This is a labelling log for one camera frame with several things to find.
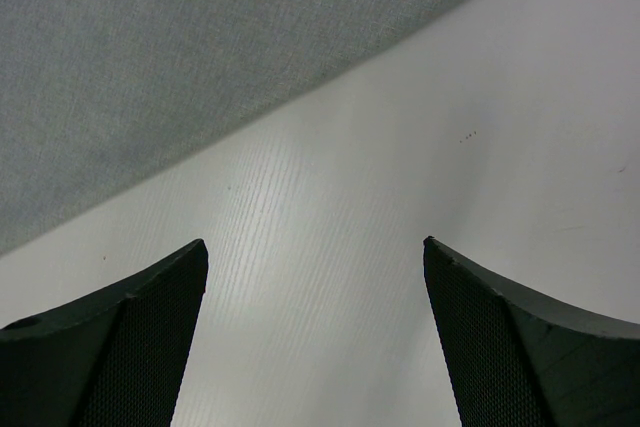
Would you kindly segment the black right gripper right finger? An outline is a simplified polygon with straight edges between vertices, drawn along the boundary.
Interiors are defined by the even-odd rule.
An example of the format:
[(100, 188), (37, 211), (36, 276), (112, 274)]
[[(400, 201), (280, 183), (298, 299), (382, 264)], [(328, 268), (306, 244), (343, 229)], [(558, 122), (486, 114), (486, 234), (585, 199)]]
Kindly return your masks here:
[(433, 237), (423, 262), (462, 425), (638, 425), (638, 324), (537, 292)]

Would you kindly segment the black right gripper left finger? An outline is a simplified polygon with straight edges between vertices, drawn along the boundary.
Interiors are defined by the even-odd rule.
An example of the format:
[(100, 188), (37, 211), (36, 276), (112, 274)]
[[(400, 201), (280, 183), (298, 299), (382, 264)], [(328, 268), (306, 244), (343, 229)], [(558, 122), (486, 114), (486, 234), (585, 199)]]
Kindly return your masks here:
[(1, 330), (4, 426), (168, 426), (208, 274), (196, 239)]

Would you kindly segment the grey cloth napkin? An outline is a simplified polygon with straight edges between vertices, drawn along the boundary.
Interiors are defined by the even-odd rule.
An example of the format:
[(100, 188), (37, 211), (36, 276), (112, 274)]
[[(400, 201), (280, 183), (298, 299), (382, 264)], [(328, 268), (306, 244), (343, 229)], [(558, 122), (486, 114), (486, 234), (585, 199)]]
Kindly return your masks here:
[(465, 0), (1, 0), (9, 252)]

